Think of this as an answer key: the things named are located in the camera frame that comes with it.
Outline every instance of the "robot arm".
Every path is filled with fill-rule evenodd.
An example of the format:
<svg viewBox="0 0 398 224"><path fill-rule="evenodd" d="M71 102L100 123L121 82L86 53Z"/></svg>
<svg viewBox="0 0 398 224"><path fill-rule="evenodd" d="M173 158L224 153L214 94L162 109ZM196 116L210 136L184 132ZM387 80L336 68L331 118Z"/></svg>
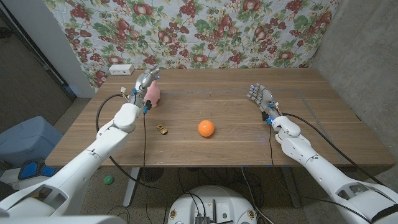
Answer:
<svg viewBox="0 0 398 224"><path fill-rule="evenodd" d="M398 222L398 194L379 184L370 184L347 177L328 162L301 135L301 129L288 117L282 116L278 103L269 90L257 84L252 86L248 97L268 115L267 122L277 131L275 138L282 151L294 159L312 175L332 201L344 205L375 223ZM348 223L369 223L357 214L337 206Z"/></svg>
<svg viewBox="0 0 398 224"><path fill-rule="evenodd" d="M133 89L114 119L98 131L96 140L90 146L53 177L5 198L0 202L0 211L6 211L9 217L72 215L70 202L73 196L109 156L126 145L141 110L146 113L146 88L158 78L155 77L158 72L159 69L147 70L139 76L136 83L138 88Z"/></svg>

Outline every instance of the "pink toy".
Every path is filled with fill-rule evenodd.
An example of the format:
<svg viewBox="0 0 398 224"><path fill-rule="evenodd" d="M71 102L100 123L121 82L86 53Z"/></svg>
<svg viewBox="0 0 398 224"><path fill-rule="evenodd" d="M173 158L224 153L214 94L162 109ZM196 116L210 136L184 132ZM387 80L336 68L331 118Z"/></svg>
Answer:
<svg viewBox="0 0 398 224"><path fill-rule="evenodd" d="M157 86L156 81L153 81L152 84L150 84L144 99L150 100L152 107L156 107L156 103L160 99L160 88Z"/></svg>

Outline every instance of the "blue container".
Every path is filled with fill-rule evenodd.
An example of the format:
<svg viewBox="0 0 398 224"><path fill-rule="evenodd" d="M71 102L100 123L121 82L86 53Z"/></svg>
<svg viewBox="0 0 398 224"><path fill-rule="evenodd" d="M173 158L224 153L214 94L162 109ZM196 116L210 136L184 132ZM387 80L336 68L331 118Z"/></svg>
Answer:
<svg viewBox="0 0 398 224"><path fill-rule="evenodd" d="M0 134L0 160L18 168L25 161L47 158L62 134L43 117L21 122Z"/></svg>

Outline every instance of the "electrical outlet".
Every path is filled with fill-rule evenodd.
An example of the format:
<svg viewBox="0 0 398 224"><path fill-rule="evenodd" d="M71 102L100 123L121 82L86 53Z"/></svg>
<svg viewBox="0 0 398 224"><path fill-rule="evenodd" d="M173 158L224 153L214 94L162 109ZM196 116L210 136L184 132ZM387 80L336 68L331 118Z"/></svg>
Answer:
<svg viewBox="0 0 398 224"><path fill-rule="evenodd" d="M109 71L111 75L131 75L134 67L132 65L112 65Z"/></svg>

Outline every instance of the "floral curtain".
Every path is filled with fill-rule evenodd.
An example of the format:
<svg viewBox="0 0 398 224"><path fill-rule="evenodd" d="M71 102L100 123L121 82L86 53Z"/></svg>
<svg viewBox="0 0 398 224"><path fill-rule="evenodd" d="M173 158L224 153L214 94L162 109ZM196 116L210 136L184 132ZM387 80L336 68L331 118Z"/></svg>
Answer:
<svg viewBox="0 0 398 224"><path fill-rule="evenodd" d="M307 67L340 0L44 0L93 88L136 69Z"/></svg>

